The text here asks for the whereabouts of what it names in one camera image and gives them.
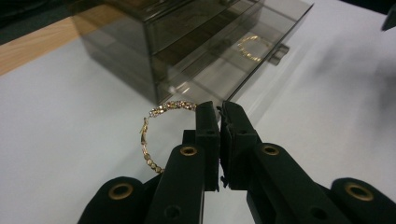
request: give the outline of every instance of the white surface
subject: white surface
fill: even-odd
[[[316,1],[290,53],[259,70],[237,103],[263,141],[284,147],[318,183],[351,176],[396,201],[396,30],[381,33],[384,19]],[[0,223],[76,223],[107,180],[154,177],[138,133],[152,107],[79,40],[1,76]],[[164,165],[193,128],[185,111],[153,119],[153,158]],[[252,223],[245,196],[207,193],[204,223]]]

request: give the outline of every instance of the wooden surface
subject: wooden surface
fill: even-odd
[[[0,46],[0,76],[67,44],[79,33],[85,35],[125,16],[114,7],[102,5],[10,41]],[[95,19],[96,24],[88,19]]]
[[[66,18],[0,46],[0,76],[77,37],[72,19]]]

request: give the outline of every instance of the gold bracelet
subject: gold bracelet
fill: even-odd
[[[241,40],[238,42],[237,47],[238,47],[238,49],[239,49],[239,52],[241,52],[241,54],[242,54],[245,58],[249,58],[250,60],[252,60],[252,61],[254,61],[254,62],[256,62],[256,63],[261,62],[261,61],[262,61],[262,58],[260,58],[260,57],[254,57],[249,51],[247,51],[247,50],[245,49],[244,43],[245,43],[245,42],[248,42],[248,41],[260,41],[260,42],[262,42],[267,48],[270,47],[270,44],[269,44],[267,41],[265,41],[265,40],[263,40],[262,38],[260,38],[259,36],[257,36],[257,35],[252,35],[252,36],[245,37],[245,38],[241,39]]]
[[[161,174],[163,173],[164,169],[158,166],[153,161],[153,159],[150,157],[148,152],[148,148],[147,148],[148,142],[146,141],[146,133],[148,132],[148,128],[149,128],[149,118],[156,118],[161,114],[165,113],[166,111],[173,109],[186,109],[186,110],[195,111],[196,106],[197,106],[196,104],[187,101],[169,101],[151,109],[148,112],[148,117],[144,118],[143,127],[142,130],[140,131],[142,133],[141,144],[142,144],[143,157],[146,160],[146,164],[152,170],[154,170],[155,173]]]

